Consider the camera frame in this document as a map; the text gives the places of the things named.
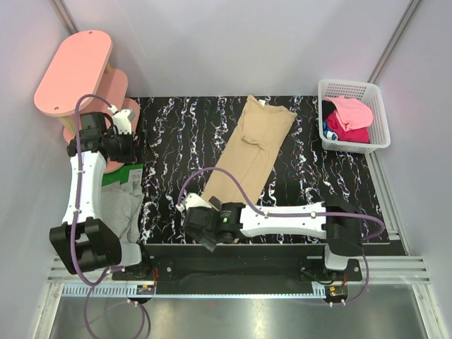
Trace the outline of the beige t shirt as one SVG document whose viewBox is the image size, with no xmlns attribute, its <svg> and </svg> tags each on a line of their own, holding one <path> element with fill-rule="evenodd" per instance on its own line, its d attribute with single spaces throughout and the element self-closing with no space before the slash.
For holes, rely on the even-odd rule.
<svg viewBox="0 0 452 339">
<path fill-rule="evenodd" d="M 253 204 L 262 194 L 296 117 L 283 106 L 265 105 L 252 95 L 246 99 L 216 167 L 228 171 Z"/>
</svg>

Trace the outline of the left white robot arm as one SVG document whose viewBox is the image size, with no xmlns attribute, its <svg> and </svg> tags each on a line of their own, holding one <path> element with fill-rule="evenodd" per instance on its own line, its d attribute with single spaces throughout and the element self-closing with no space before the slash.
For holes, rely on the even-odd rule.
<svg viewBox="0 0 452 339">
<path fill-rule="evenodd" d="M 152 273 L 152 262 L 138 244 L 121 240 L 101 214 L 102 178 L 109 160 L 132 162 L 135 112 L 122 109 L 112 116 L 90 112 L 80 117 L 81 129 L 70 141 L 71 192 L 61 226 L 49 240 L 67 271 L 90 272 L 108 266 L 128 267 L 136 279 Z"/>
</svg>

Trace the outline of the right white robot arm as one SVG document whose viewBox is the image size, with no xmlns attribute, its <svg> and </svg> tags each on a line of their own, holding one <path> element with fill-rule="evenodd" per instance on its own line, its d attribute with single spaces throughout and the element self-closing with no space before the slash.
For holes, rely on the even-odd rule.
<svg viewBox="0 0 452 339">
<path fill-rule="evenodd" d="M 213 251 L 218 244 L 267 234 L 292 234 L 326 241 L 321 268 L 302 272 L 324 285 L 344 280 L 348 261 L 363 254 L 361 222 L 346 205 L 326 202 L 305 206 L 263 207 L 222 203 L 214 207 L 196 194 L 189 194 L 177 210 L 185 214 L 183 230 Z"/>
</svg>

